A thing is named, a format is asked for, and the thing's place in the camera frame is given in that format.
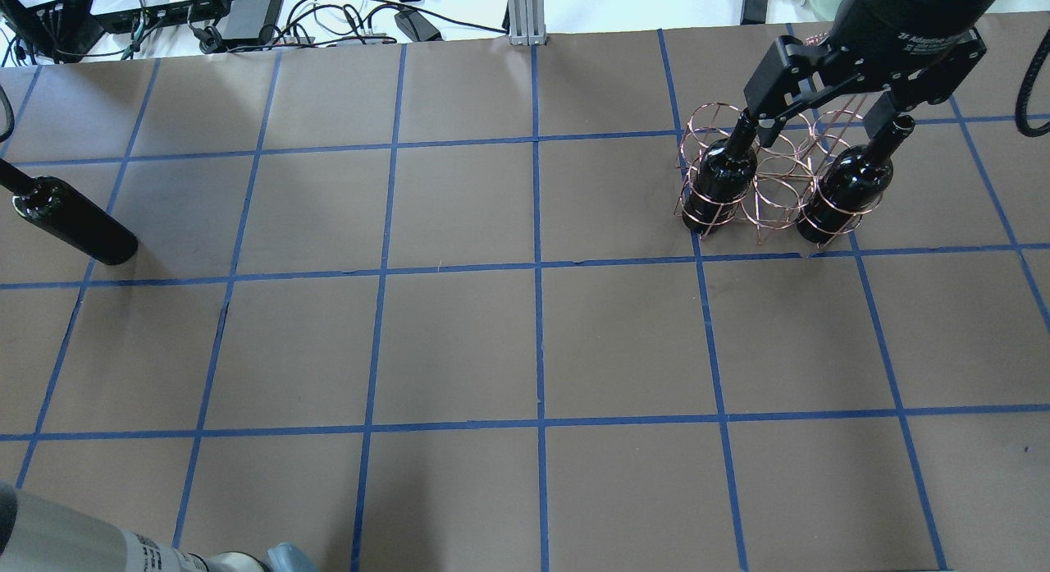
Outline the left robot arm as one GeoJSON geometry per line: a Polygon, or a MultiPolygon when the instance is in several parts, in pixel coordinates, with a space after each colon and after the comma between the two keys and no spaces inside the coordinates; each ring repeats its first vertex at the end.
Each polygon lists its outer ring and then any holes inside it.
{"type": "Polygon", "coordinates": [[[1,485],[3,571],[315,571],[292,543],[262,558],[243,551],[198,556],[1,485]]]}

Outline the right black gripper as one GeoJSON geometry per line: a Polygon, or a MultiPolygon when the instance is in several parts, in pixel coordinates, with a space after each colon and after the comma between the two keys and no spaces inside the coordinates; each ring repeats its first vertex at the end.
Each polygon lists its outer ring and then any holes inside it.
{"type": "Polygon", "coordinates": [[[994,3],[842,0],[819,42],[777,37],[743,90],[759,143],[843,94],[879,96],[864,116],[870,137],[916,105],[947,101],[987,52],[975,25],[994,3]]]}

